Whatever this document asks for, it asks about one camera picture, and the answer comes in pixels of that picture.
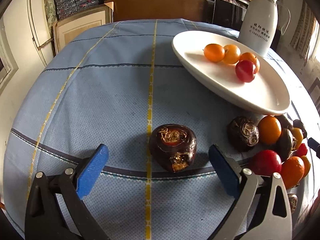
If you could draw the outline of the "small orange kumquat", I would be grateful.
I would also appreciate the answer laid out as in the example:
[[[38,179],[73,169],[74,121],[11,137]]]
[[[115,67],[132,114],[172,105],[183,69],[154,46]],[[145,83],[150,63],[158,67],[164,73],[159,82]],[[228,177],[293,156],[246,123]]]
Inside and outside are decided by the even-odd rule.
[[[275,144],[281,135],[281,124],[274,116],[263,117],[258,124],[258,129],[259,141],[266,145]]]

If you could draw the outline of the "dark brown date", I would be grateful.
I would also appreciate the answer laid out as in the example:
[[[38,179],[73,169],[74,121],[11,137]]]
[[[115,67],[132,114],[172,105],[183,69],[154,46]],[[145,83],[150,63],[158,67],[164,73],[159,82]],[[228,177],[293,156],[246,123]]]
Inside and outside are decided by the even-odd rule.
[[[304,124],[302,123],[301,120],[299,120],[299,119],[294,120],[294,121],[293,121],[293,127],[294,127],[294,128],[299,128],[299,129],[302,130],[303,138],[304,138],[304,139],[307,137],[308,133],[307,133],[307,131],[306,131],[306,129],[305,129],[305,126],[304,126]]]

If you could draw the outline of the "dark red plum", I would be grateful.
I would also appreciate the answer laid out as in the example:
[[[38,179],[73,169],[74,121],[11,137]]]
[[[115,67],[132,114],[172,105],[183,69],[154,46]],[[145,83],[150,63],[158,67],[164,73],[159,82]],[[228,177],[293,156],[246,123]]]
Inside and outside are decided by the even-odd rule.
[[[297,157],[302,157],[302,156],[306,156],[308,153],[308,149],[306,144],[301,143],[301,145],[299,146],[299,148],[295,151],[295,156]]]

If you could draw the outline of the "orange round tomato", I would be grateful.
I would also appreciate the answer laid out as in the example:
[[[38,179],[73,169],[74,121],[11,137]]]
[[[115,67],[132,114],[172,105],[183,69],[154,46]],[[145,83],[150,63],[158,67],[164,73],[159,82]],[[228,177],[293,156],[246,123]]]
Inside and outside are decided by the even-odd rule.
[[[203,50],[204,56],[212,62],[220,62],[225,57],[225,49],[223,46],[211,43],[205,46]]]

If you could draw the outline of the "yellow-green tomato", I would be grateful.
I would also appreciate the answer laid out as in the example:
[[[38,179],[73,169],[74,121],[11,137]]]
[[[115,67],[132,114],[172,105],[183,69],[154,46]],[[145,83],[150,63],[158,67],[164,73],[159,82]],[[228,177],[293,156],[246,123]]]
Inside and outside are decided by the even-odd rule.
[[[226,64],[236,64],[241,56],[241,51],[238,46],[234,44],[228,44],[224,46],[225,57],[223,62]]]

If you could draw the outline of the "dark water chestnut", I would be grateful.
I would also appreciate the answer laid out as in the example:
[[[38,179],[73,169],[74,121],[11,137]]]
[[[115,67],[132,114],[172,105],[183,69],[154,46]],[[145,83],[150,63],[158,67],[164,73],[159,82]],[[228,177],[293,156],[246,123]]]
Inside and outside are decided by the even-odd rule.
[[[298,197],[294,193],[288,193],[287,196],[288,196],[288,199],[289,199],[291,213],[294,213],[296,208],[297,208]]]

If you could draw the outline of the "large orange mandarin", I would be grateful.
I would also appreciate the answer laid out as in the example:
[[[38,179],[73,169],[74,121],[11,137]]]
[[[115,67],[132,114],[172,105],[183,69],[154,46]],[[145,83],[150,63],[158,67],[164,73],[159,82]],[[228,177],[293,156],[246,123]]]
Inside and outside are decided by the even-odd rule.
[[[303,155],[301,157],[303,163],[304,163],[304,174],[303,174],[303,178],[305,178],[309,171],[310,171],[310,167],[311,167],[311,164],[310,164],[310,161],[308,160],[307,156],[306,155]]]

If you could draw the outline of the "small orange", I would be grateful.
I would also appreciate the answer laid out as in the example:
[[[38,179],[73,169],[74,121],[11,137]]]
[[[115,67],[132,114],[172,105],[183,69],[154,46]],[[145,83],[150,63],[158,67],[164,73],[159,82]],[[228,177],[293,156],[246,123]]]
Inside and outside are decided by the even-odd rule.
[[[240,61],[242,60],[247,60],[247,61],[251,61],[255,66],[255,73],[257,74],[260,70],[260,61],[259,59],[256,57],[255,54],[250,53],[250,52],[245,52],[243,54],[240,55]]]

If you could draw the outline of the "dark red cherry tomato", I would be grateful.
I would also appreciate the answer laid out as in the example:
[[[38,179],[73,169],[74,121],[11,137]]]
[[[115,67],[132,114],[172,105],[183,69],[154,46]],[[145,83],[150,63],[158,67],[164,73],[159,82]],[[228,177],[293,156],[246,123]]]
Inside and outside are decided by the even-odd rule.
[[[250,159],[248,167],[257,175],[271,176],[281,172],[281,158],[272,150],[263,150]]]

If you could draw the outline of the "dark chestnut back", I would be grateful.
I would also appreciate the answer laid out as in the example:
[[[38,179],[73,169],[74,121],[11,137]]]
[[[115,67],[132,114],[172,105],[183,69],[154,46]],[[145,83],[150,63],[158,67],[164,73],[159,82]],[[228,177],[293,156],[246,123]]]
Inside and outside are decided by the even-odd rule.
[[[249,152],[259,142],[259,130],[251,119],[237,116],[227,125],[227,138],[238,152]]]

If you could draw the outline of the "large yellow-orange tomato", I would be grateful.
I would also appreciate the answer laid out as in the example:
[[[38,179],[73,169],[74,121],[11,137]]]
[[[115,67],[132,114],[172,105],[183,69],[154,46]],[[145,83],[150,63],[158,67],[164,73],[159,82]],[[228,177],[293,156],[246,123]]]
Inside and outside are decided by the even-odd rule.
[[[304,139],[303,132],[300,128],[294,127],[291,133],[294,137],[293,150],[297,150]]]

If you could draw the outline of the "small red cherry tomato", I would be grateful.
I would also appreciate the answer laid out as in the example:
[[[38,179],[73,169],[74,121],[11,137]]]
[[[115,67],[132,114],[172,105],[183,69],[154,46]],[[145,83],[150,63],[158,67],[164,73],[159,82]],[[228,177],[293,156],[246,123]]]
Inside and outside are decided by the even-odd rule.
[[[241,60],[235,66],[237,78],[245,83],[250,83],[255,78],[256,65],[249,60]]]

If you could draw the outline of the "brown wooden chair back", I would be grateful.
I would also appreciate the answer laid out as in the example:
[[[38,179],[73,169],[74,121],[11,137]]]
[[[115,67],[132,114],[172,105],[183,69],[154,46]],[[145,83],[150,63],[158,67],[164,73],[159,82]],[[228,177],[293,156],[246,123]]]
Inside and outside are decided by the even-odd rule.
[[[211,23],[214,11],[208,0],[105,0],[110,2],[115,21],[183,18]]]

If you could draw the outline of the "white ceramic plate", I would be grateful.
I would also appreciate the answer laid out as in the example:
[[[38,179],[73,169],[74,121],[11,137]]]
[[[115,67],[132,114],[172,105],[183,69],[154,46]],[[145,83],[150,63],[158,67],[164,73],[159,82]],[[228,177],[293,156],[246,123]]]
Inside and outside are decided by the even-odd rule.
[[[282,115],[291,105],[289,90],[280,71],[258,55],[260,70],[250,83],[241,82],[234,65],[213,63],[204,56],[206,45],[234,44],[242,52],[251,52],[247,46],[231,38],[207,31],[191,30],[177,34],[172,49],[181,64],[197,81],[234,105],[265,115]]]

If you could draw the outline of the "white thermos jug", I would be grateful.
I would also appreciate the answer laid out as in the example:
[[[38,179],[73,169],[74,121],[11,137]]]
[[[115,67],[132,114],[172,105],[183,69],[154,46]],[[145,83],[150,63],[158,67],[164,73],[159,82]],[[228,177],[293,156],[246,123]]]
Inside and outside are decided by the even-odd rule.
[[[241,25],[238,42],[265,56],[276,34],[278,6],[283,7],[288,13],[285,23],[280,28],[280,33],[285,34],[291,20],[288,7],[278,0],[251,0]]]

